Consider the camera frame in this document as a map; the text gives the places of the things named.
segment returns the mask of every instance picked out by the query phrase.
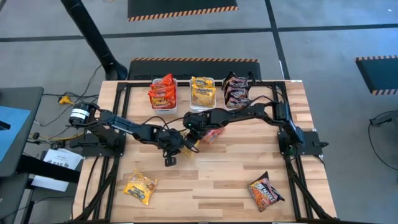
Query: butcher block tabletop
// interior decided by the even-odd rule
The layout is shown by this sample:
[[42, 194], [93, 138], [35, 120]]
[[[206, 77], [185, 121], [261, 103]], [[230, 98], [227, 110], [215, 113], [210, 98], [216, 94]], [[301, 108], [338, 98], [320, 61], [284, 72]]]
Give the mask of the butcher block tabletop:
[[[127, 119], [142, 123], [155, 113], [150, 107], [149, 87], [132, 87], [129, 97]], [[285, 81], [293, 120], [304, 131], [314, 128], [310, 107], [301, 81]], [[112, 110], [118, 82], [102, 83], [98, 104], [100, 108]], [[223, 107], [221, 89], [217, 87], [216, 104]], [[265, 86], [253, 86], [251, 98], [272, 92]], [[178, 87], [178, 112], [163, 115], [166, 121], [184, 116], [190, 109], [190, 89]], [[124, 91], [121, 93], [118, 113], [123, 107]], [[266, 103], [261, 98], [257, 102]], [[163, 125], [158, 119], [149, 124]], [[169, 125], [183, 129], [182, 121]], [[120, 158], [112, 206], [111, 222], [287, 222], [295, 221], [292, 197], [289, 190], [285, 162], [280, 155], [277, 141], [278, 128], [262, 120], [250, 119], [231, 123], [224, 133], [212, 144], [201, 142], [200, 153], [188, 157], [176, 155], [177, 165], [164, 166], [162, 151], [155, 146], [144, 145], [132, 136], [126, 140], [124, 155]], [[88, 176], [95, 158], [84, 160], [78, 183], [73, 214], [82, 212], [83, 196]], [[86, 205], [98, 188], [103, 157], [98, 159], [88, 186]], [[335, 217], [335, 207], [330, 193], [328, 179], [323, 164], [315, 156], [302, 156], [307, 187], [323, 209]], [[123, 193], [128, 177], [134, 169], [151, 179], [158, 179], [149, 205]], [[260, 212], [248, 190], [248, 183], [268, 171], [271, 184], [285, 198], [263, 212]], [[305, 207], [300, 190], [297, 188], [301, 215], [305, 217]], [[103, 218], [108, 199], [108, 190], [103, 196], [99, 217]]]

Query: yellow connector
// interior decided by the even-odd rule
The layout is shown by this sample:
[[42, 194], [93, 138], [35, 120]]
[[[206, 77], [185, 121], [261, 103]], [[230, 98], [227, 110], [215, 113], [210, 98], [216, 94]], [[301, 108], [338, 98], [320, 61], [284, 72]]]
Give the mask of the yellow connector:
[[74, 105], [74, 103], [72, 101], [70, 101], [69, 96], [61, 96], [58, 100], [58, 103], [61, 105], [64, 105], [64, 104]]

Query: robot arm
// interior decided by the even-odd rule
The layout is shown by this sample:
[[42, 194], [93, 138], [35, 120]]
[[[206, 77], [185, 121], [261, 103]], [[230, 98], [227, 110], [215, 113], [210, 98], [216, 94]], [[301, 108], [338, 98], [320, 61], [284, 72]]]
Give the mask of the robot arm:
[[[272, 107], [273, 118], [265, 112], [265, 108], [268, 106]], [[243, 109], [230, 111], [215, 108], [201, 113], [188, 112], [184, 116], [183, 125], [190, 130], [187, 136], [189, 142], [195, 144], [211, 129], [222, 128], [229, 123], [254, 118], [261, 119], [269, 125], [281, 127], [287, 133], [290, 145], [300, 144], [304, 141], [303, 131], [294, 125], [289, 116], [289, 109], [284, 103], [256, 103]]]
[[[98, 119], [95, 118], [96, 111], [99, 111]], [[91, 131], [98, 136], [103, 147], [113, 147], [119, 144], [119, 134], [113, 129], [131, 134], [137, 141], [155, 145], [158, 149], [163, 150], [166, 166], [177, 163], [173, 156], [180, 152], [185, 143], [183, 136], [175, 129], [164, 129], [162, 126], [153, 124], [137, 124], [115, 115], [111, 111], [101, 110], [98, 105], [92, 103], [76, 104], [69, 117], [69, 123], [74, 128], [85, 128]]]

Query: white paper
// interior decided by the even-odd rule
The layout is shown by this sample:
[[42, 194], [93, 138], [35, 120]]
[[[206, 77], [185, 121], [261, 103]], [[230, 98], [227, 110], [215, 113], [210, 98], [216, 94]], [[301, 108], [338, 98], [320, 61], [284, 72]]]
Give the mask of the white paper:
[[[44, 157], [45, 162], [49, 162], [58, 166], [63, 166], [75, 170], [82, 156], [66, 149], [53, 150], [49, 149]], [[55, 180], [48, 177], [35, 176], [32, 185], [43, 187], [46, 189], [58, 190], [65, 192], [68, 188], [68, 182]]]

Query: gray floor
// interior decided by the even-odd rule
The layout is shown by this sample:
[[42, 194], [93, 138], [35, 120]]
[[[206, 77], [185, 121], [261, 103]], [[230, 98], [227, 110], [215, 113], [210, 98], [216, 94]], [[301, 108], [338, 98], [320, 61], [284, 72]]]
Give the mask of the gray floor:
[[[127, 22], [127, 1], [83, 0], [104, 34], [170, 30], [270, 27], [263, 0], [238, 0], [239, 10], [142, 22]], [[345, 26], [398, 23], [395, 0], [272, 0], [278, 27]], [[0, 38], [80, 35], [60, 1], [7, 0], [0, 12]], [[338, 216], [359, 222], [396, 223], [398, 172], [382, 164], [368, 141], [368, 119], [396, 110], [398, 97], [372, 96], [353, 61], [355, 57], [398, 52], [398, 29], [333, 30], [280, 33], [291, 79], [303, 80], [313, 120], [325, 148], [326, 171]], [[258, 58], [264, 79], [281, 79], [272, 33], [191, 35], [106, 40], [115, 57], [128, 67], [133, 57]], [[0, 43], [0, 88], [43, 86], [47, 93], [82, 93], [99, 65], [84, 40]], [[89, 94], [99, 92], [100, 69]], [[43, 97], [37, 120], [46, 123], [65, 109]], [[68, 113], [46, 128], [63, 129]], [[396, 129], [372, 129], [376, 150], [398, 167]], [[28, 145], [36, 156], [47, 146]], [[74, 194], [74, 185], [65, 195]], [[40, 199], [48, 191], [37, 192]], [[35, 206], [31, 223], [62, 222], [70, 217], [71, 200]]]

